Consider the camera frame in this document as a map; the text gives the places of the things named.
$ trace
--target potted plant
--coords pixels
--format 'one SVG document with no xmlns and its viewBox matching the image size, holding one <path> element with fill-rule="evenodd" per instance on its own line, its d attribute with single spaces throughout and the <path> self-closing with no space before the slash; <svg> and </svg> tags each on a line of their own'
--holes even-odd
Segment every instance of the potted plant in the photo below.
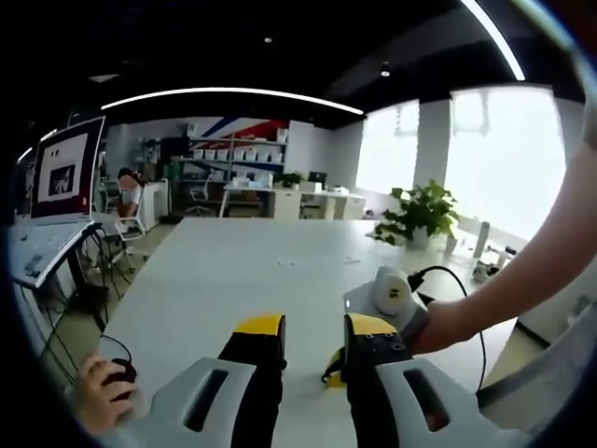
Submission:
<svg viewBox="0 0 597 448">
<path fill-rule="evenodd" d="M 456 200 L 433 179 L 426 187 L 392 189 L 392 196 L 398 200 L 400 211 L 383 212 L 385 221 L 375 227 L 376 240 L 397 245 L 403 238 L 410 246 L 425 249 L 431 236 L 452 235 L 451 226 L 458 220 L 453 210 Z"/>
<path fill-rule="evenodd" d="M 279 173 L 274 175 L 273 183 L 282 184 L 282 187 L 285 189 L 297 189 L 303 178 L 303 175 L 298 171 L 295 171 L 294 173 Z"/>
</svg>

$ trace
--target computer monitor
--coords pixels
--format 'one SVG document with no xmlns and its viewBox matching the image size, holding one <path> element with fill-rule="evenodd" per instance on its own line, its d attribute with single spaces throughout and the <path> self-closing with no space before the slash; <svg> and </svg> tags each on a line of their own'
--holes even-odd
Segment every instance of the computer monitor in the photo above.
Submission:
<svg viewBox="0 0 597 448">
<path fill-rule="evenodd" d="M 316 171 L 309 172 L 309 178 L 307 179 L 309 182 L 319 182 L 321 185 L 326 184 L 327 173 L 318 173 Z"/>
<path fill-rule="evenodd" d="M 89 218 L 95 158 L 104 117 L 79 123 L 39 142 L 31 218 Z"/>
</svg>

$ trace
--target human hand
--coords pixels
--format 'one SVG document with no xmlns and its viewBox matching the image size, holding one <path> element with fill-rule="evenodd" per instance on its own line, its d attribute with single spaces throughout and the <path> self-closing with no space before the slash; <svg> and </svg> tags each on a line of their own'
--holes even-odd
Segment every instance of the human hand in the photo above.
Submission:
<svg viewBox="0 0 597 448">
<path fill-rule="evenodd" d="M 414 354 L 436 352 L 470 339 L 461 301 L 432 301 L 427 307 L 429 323 L 415 339 Z"/>
<path fill-rule="evenodd" d="M 112 401 L 122 393 L 131 392 L 135 384 L 114 382 L 102 385 L 112 373 L 124 372 L 124 366 L 99 355 L 89 357 L 75 382 L 75 414 L 81 425 L 92 435 L 99 435 L 114 426 L 118 418 L 132 408 L 127 399 Z"/>
</svg>

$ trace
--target white chair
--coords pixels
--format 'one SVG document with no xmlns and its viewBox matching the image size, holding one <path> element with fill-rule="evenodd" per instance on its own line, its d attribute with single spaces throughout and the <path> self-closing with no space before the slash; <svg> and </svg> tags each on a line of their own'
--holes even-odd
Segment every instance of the white chair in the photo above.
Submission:
<svg viewBox="0 0 597 448">
<path fill-rule="evenodd" d="M 144 200 L 144 191 L 141 192 L 141 198 L 139 200 L 139 206 L 133 217 L 117 217 L 116 218 L 116 230 L 118 232 L 118 238 L 122 243 L 122 250 L 113 257 L 108 267 L 112 267 L 114 264 L 118 263 L 122 257 L 126 257 L 130 264 L 131 273 L 134 273 L 135 267 L 132 263 L 132 255 L 139 255 L 143 257 L 143 260 L 147 260 L 149 258 L 149 253 L 145 252 L 144 250 L 137 249 L 134 247 L 131 242 L 135 240 L 140 240 L 141 238 L 147 235 L 146 229 L 141 222 L 140 211 L 141 207 L 143 206 Z"/>
<path fill-rule="evenodd" d="M 198 204 L 198 203 L 205 203 L 206 201 L 209 201 L 209 183 L 212 180 L 213 176 L 214 176 L 214 173 L 210 173 L 207 176 L 207 179 L 205 179 L 205 183 L 203 184 L 202 189 L 190 189 L 190 197 L 192 198 L 193 203 L 195 203 L 195 205 L 189 207 L 185 211 L 185 213 L 196 212 L 197 215 L 200 215 L 201 213 L 207 213 L 209 215 L 215 214 L 215 212 L 213 210 L 211 210 L 210 208 Z"/>
</svg>

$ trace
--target white table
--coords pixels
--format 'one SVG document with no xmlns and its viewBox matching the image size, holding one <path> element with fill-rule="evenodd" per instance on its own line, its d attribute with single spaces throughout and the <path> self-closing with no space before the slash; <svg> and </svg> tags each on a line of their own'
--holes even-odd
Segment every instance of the white table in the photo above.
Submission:
<svg viewBox="0 0 597 448">
<path fill-rule="evenodd" d="M 220 212 L 218 214 L 218 217 L 224 217 L 224 211 L 226 210 L 226 207 L 228 206 L 228 202 L 229 202 L 229 196 L 230 196 L 230 192 L 231 191 L 253 191 L 253 192 L 260 192 L 260 193 L 275 193 L 275 192 L 284 192 L 284 189 L 274 189 L 274 188 L 269 188 L 269 187 L 238 187 L 235 186 L 234 184 L 227 184 L 224 187 L 224 198 L 222 199 L 222 204 L 220 205 Z M 300 194 L 306 194 L 306 195 L 310 195 L 310 196 L 319 196 L 319 197 L 325 197 L 328 199 L 328 204 L 326 205 L 327 208 L 331 208 L 331 210 L 333 211 L 334 207 L 335 207 L 335 203 L 334 200 L 346 200 L 346 199 L 365 199 L 364 196 L 359 196 L 357 194 L 352 194 L 352 193 L 337 193 L 335 191 L 318 191 L 318 192 L 311 192 L 311 191 L 301 191 L 301 190 L 291 190 L 291 191 L 297 191 Z"/>
<path fill-rule="evenodd" d="M 196 360 L 217 357 L 236 324 L 284 313 L 288 368 L 273 446 L 355 447 L 345 389 L 326 390 L 320 382 L 343 345 L 342 294 L 372 280 L 384 263 L 412 271 L 441 261 L 437 251 L 409 253 L 365 237 L 373 224 L 185 218 L 135 277 L 105 331 L 132 352 L 141 391 L 137 412 L 146 413 L 155 392 Z M 451 267 L 460 275 L 468 271 L 466 263 Z M 448 275 L 428 275 L 422 292 L 461 297 Z M 488 371 L 513 327 L 510 321 L 487 330 Z M 109 341 L 100 349 L 117 355 Z M 428 358 L 476 389 L 477 338 Z"/>
</svg>

